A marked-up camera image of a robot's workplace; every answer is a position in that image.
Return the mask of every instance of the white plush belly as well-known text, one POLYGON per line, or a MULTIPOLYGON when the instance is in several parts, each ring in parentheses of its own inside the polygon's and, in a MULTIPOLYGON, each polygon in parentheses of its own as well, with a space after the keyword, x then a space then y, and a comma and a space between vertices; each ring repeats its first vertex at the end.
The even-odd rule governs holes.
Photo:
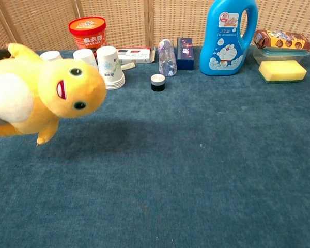
POLYGON ((0 75, 0 119, 9 123, 25 121, 34 107, 27 83, 15 74, 0 75))

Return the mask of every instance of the bottle handle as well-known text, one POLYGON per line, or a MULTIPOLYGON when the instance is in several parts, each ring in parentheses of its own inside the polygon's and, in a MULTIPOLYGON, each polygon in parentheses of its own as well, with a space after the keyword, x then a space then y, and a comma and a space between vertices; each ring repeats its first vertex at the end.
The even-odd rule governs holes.
POLYGON ((242 37, 242 46, 246 50, 250 46, 250 41, 253 39, 258 20, 258 9, 255 6, 248 6, 247 12, 248 24, 246 31, 242 37))

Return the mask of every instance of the cookie package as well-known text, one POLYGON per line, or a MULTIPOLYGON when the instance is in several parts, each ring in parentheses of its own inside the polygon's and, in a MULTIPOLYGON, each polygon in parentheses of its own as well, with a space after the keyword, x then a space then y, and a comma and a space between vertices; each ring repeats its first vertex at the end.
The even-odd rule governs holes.
POLYGON ((259 29, 255 32, 254 43, 259 49, 284 48, 310 52, 310 41, 303 34, 298 33, 259 29))

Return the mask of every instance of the blue detergent bottle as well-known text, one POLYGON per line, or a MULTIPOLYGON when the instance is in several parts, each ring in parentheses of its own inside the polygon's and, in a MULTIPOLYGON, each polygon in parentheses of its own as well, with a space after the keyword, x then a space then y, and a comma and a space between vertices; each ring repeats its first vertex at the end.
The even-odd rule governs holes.
POLYGON ((255 0, 215 0, 208 13, 200 71, 209 76, 236 74, 246 58, 257 21, 255 0), (244 11, 248 24, 241 37, 240 25, 244 11))

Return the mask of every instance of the plush toy eye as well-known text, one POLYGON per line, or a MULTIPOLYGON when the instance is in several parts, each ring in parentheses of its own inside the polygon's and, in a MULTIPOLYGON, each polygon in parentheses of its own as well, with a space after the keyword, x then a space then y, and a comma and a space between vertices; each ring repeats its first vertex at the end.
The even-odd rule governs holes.
POLYGON ((86 107, 86 103, 84 102, 76 102, 73 106, 76 110, 82 110, 86 107))
POLYGON ((70 73, 72 74, 72 75, 74 75, 74 76, 79 76, 79 75, 81 75, 83 72, 81 71, 81 69, 71 69, 70 70, 70 73))

